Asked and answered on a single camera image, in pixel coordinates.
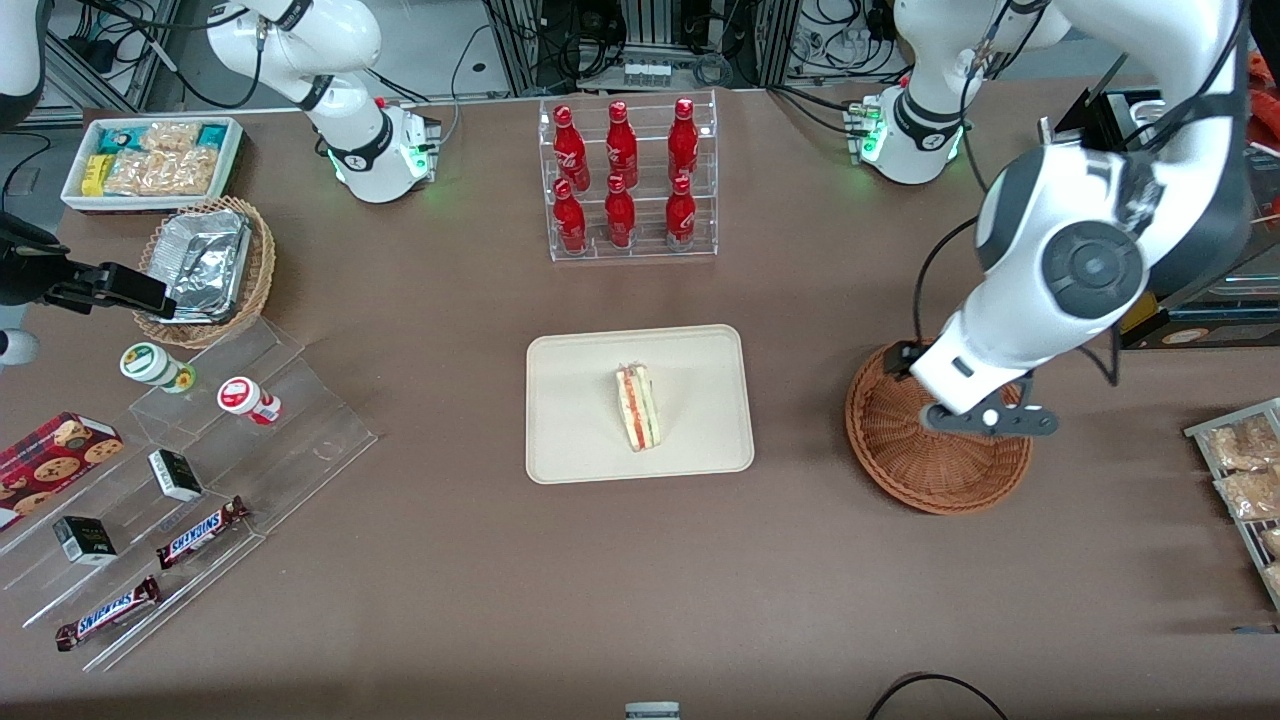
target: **red bottle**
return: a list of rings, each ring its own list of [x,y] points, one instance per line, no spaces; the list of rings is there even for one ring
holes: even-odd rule
[[[622,176],[609,176],[609,196],[604,199],[604,214],[609,217],[609,242],[620,250],[631,247],[636,234],[636,204],[627,192]]]
[[[694,213],[698,204],[689,195],[689,176],[680,176],[671,183],[667,199],[667,247],[684,252],[694,245]]]
[[[671,181],[685,174],[694,177],[698,169],[698,126],[694,124],[694,101],[676,100],[676,122],[667,136],[667,174]]]
[[[556,233],[559,234],[564,252],[581,255],[586,252],[586,217],[582,206],[573,197],[573,187],[564,178],[556,178],[552,186],[556,191],[556,204],[552,205],[552,214],[556,215]]]
[[[640,182],[636,131],[627,120],[627,104],[621,100],[609,102],[609,135],[604,147],[609,152],[609,172],[621,174],[628,188],[635,187]]]
[[[567,105],[559,105],[552,117],[556,118],[556,164],[561,177],[573,183],[573,190],[586,192],[591,187],[591,172],[586,169],[586,143],[573,127],[573,113]]]

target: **brown woven basket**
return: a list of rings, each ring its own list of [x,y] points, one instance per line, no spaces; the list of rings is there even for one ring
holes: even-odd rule
[[[164,325],[152,320],[150,315],[134,313],[133,318],[138,327],[156,342],[202,350],[212,345],[215,340],[256,318],[262,311],[262,306],[266,305],[266,296],[271,292],[271,273],[275,270],[275,238],[271,237],[271,228],[266,227],[262,215],[252,205],[237,197],[206,200],[191,208],[183,208],[178,210],[178,214],[212,213],[214,210],[236,210],[243,213],[253,223],[248,258],[244,260],[244,278],[241,281],[239,288],[239,310],[221,325]],[[142,272],[146,272],[147,265],[151,264],[151,254],[155,251],[156,240],[160,237],[163,227],[164,223],[160,223],[156,232],[151,233],[151,242],[142,251],[142,260],[138,261],[138,269]]]
[[[1005,498],[1027,473],[1032,441],[940,433],[920,424],[934,402],[915,378],[884,373],[882,347],[858,370],[845,401],[854,454],[884,492],[937,515],[978,512]],[[1005,400],[1016,391],[1006,387]]]

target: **snickers bar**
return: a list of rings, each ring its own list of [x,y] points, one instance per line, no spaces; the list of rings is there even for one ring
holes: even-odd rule
[[[160,585],[155,578],[147,575],[142,584],[81,618],[79,623],[68,623],[58,628],[58,635],[54,638],[58,642],[58,651],[67,652],[93,633],[111,623],[119,623],[129,612],[152,602],[160,602]]]
[[[248,510],[237,495],[230,502],[219,507],[218,512],[205,518],[198,525],[182,533],[172,543],[157,550],[156,556],[160,557],[160,569],[168,570],[173,568],[182,557],[191,555],[206,542],[223,534],[236,520],[246,515],[248,515]]]

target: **snack package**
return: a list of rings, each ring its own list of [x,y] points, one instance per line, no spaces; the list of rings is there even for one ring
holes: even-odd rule
[[[1265,415],[1213,428],[1204,442],[1225,470],[1262,470],[1280,461],[1280,439]]]
[[[97,151],[101,155],[115,155],[122,150],[142,150],[142,136],[146,132],[146,127],[104,131],[102,138],[97,141]]]
[[[1260,537],[1262,538],[1262,546],[1267,548],[1271,557],[1280,559],[1280,528],[1263,530]]]
[[[204,145],[205,147],[212,147],[214,150],[220,150],[223,146],[223,138],[227,137],[227,126],[205,126],[200,129],[200,140],[196,141],[197,145]]]
[[[142,176],[146,174],[148,152],[120,150],[111,164],[111,172],[102,183],[105,195],[142,195]]]
[[[178,168],[170,178],[166,195],[204,195],[214,182],[214,168],[218,167],[218,150],[207,145],[197,145],[183,154]]]
[[[1235,473],[1222,479],[1222,498],[1240,520],[1280,518],[1280,482],[1272,470]]]
[[[200,123],[174,123],[161,120],[151,123],[142,135],[140,143],[145,150],[175,150],[186,152],[196,146],[200,137]]]
[[[81,179],[81,195],[86,197],[100,197],[106,177],[111,174],[111,165],[115,164],[115,155],[90,155],[84,163],[84,177]]]
[[[60,413],[0,451],[0,530],[36,510],[124,447],[104,423]]]

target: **cookie picture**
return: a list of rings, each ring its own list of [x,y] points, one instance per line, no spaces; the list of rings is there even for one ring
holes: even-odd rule
[[[41,462],[40,468],[36,468],[36,480],[41,483],[56,483],[58,480],[72,477],[76,470],[79,470],[79,466],[81,461],[74,457],[54,457],[52,460],[45,460]]]
[[[119,452],[122,447],[124,447],[124,443],[115,438],[104,439],[102,442],[84,451],[84,461],[93,464],[101,462],[108,457]]]
[[[54,493],[37,492],[36,495],[28,495],[27,497],[19,500],[18,503],[13,506],[13,511],[17,512],[18,515],[31,515],[32,511],[40,507],[41,503],[44,503],[50,497],[54,497]]]
[[[68,450],[79,450],[91,437],[93,433],[88,428],[76,420],[67,420],[54,430],[54,445]]]

